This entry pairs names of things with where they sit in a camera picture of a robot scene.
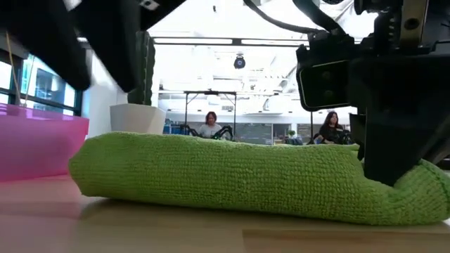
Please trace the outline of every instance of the table surface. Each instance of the table surface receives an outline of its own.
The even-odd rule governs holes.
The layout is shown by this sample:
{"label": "table surface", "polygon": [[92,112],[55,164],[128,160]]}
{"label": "table surface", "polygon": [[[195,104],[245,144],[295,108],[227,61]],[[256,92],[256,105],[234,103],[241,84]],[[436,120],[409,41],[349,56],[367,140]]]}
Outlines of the table surface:
{"label": "table surface", "polygon": [[84,197],[67,176],[0,183],[2,253],[450,252],[450,221],[356,226]]}

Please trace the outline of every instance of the tall green plant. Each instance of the tall green plant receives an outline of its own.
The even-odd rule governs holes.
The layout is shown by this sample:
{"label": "tall green plant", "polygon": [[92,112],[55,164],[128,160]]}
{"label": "tall green plant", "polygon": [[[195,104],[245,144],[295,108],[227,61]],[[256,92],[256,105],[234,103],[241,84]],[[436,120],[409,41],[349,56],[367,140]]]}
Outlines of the tall green plant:
{"label": "tall green plant", "polygon": [[128,93],[128,103],[152,105],[152,78],[155,67],[155,44],[152,37],[144,31],[136,33],[136,53],[139,82]]}

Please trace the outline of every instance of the knit fabric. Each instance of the knit fabric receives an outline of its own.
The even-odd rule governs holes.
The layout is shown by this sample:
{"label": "knit fabric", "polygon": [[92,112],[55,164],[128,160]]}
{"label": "knit fabric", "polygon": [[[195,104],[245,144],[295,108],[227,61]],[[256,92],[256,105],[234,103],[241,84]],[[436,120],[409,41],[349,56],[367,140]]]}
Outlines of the knit fabric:
{"label": "knit fabric", "polygon": [[356,149],[115,132],[86,140],[70,173],[84,195],[162,205],[371,225],[450,217],[450,177],[435,165],[420,162],[392,188],[364,177]]}

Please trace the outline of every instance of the pink plastic container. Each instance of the pink plastic container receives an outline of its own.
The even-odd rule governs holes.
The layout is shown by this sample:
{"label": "pink plastic container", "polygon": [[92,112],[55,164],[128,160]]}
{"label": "pink plastic container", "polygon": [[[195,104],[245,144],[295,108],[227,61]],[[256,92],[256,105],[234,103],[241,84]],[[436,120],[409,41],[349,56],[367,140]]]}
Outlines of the pink plastic container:
{"label": "pink plastic container", "polygon": [[0,181],[68,173],[89,120],[0,103]]}

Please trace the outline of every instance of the woman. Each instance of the woman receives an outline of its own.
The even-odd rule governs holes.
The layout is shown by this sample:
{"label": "woman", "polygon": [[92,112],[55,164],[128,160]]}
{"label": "woman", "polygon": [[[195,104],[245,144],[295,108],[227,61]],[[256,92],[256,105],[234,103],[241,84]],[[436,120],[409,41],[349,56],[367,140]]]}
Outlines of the woman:
{"label": "woman", "polygon": [[339,125],[338,114],[336,112],[329,112],[319,130],[317,139],[321,140],[322,143],[334,144],[338,140],[339,132],[342,131],[344,131],[344,128]]}
{"label": "woman", "polygon": [[218,132],[218,130],[222,128],[219,124],[216,124],[216,121],[217,121],[216,113],[209,112],[208,114],[206,114],[205,124],[200,127],[198,133],[203,138],[211,138]]}

